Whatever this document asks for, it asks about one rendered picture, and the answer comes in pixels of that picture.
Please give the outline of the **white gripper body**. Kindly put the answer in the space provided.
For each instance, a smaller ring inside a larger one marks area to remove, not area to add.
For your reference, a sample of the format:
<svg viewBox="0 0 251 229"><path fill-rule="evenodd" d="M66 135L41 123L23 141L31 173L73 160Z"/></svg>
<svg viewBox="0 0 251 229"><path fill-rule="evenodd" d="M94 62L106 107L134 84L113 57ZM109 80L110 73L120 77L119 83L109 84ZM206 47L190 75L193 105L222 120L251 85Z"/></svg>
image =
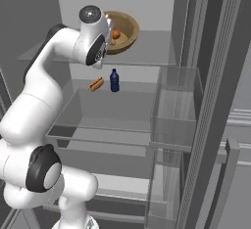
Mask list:
<svg viewBox="0 0 251 229"><path fill-rule="evenodd" d="M108 25L108 31L105 36L105 43L106 43L106 48L108 49L109 45L112 43L112 31L113 31L113 21L109 18L109 15L105 15L107 25Z"/></svg>

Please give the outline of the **brown wooden bowl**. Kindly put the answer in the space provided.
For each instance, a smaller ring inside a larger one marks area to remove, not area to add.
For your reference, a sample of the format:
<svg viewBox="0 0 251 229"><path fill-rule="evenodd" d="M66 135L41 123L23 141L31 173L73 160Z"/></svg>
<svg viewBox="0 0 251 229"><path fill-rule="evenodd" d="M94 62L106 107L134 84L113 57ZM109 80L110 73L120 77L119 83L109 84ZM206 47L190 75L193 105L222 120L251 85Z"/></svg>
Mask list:
<svg viewBox="0 0 251 229"><path fill-rule="evenodd" d="M113 31L118 29L121 33L118 39L112 38L112 43L108 47L108 54L116 55L127 50L135 42L139 34L139 25L132 16L126 13L107 11L106 14L113 21Z"/></svg>

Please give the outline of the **glass fridge shelf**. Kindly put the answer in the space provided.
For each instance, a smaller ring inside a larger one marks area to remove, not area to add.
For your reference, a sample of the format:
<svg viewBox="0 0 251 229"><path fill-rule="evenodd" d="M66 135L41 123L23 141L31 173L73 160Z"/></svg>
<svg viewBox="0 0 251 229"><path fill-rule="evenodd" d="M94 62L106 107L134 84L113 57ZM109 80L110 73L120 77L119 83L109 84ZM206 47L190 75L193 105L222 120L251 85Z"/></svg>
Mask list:
<svg viewBox="0 0 251 229"><path fill-rule="evenodd" d="M171 33L163 30L140 30L137 39L128 49L116 55L107 55L103 65L176 65Z"/></svg>
<svg viewBox="0 0 251 229"><path fill-rule="evenodd" d="M113 93L105 83L98 90L88 82L69 81L63 88L64 106L49 135L63 140L105 142L146 147L156 84L123 82Z"/></svg>

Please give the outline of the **grey fridge door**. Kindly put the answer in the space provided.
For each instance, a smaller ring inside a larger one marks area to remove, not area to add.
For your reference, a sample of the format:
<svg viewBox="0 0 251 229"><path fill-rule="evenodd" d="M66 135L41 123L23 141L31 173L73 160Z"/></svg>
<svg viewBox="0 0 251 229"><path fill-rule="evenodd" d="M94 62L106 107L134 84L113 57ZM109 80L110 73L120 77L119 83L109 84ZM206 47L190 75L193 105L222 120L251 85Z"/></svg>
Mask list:
<svg viewBox="0 0 251 229"><path fill-rule="evenodd" d="M195 229L249 43L251 0L189 0L185 64L200 73L203 98L176 229Z"/></svg>

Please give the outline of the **white fridge drawer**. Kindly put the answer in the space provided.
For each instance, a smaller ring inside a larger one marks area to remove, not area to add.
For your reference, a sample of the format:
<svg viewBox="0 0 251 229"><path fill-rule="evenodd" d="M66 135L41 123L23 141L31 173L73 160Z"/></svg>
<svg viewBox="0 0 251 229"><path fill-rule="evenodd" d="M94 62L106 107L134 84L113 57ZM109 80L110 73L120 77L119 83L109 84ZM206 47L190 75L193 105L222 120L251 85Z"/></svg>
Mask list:
<svg viewBox="0 0 251 229"><path fill-rule="evenodd" d="M143 224L147 203L148 179L97 174L96 196L87 203L96 219Z"/></svg>

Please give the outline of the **dark blue bottle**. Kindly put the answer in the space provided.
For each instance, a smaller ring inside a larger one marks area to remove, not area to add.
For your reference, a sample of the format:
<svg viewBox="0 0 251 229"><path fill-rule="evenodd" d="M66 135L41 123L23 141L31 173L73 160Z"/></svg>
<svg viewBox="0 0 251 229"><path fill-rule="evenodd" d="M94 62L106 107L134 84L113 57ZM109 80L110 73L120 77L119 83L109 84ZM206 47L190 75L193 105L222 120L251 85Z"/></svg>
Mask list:
<svg viewBox="0 0 251 229"><path fill-rule="evenodd" d="M112 73L110 74L110 88L112 92L120 90L120 79L116 69L112 69Z"/></svg>

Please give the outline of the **hot dog in bun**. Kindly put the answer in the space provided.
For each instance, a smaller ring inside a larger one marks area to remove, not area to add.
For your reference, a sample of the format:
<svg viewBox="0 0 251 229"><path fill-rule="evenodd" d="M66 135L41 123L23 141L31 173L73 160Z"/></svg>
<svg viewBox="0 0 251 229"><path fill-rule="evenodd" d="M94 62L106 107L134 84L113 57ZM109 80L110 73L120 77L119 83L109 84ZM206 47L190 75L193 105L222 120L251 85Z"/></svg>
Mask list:
<svg viewBox="0 0 251 229"><path fill-rule="evenodd" d="M102 77L99 77L88 85L88 89L91 92L94 92L95 90L100 88L103 85L103 83L104 83L104 79Z"/></svg>

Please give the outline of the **clear door bin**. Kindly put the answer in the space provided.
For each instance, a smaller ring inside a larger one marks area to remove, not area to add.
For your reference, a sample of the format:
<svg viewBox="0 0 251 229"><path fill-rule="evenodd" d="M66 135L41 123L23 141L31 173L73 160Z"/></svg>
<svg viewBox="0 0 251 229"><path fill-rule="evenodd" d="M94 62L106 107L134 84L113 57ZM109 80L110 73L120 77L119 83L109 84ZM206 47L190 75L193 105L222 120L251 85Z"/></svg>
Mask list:
<svg viewBox="0 0 251 229"><path fill-rule="evenodd" d="M190 149L150 143L153 150L145 209L145 229L176 229Z"/></svg>
<svg viewBox="0 0 251 229"><path fill-rule="evenodd" d="M198 69L161 67L150 115L150 146L190 152L202 97Z"/></svg>

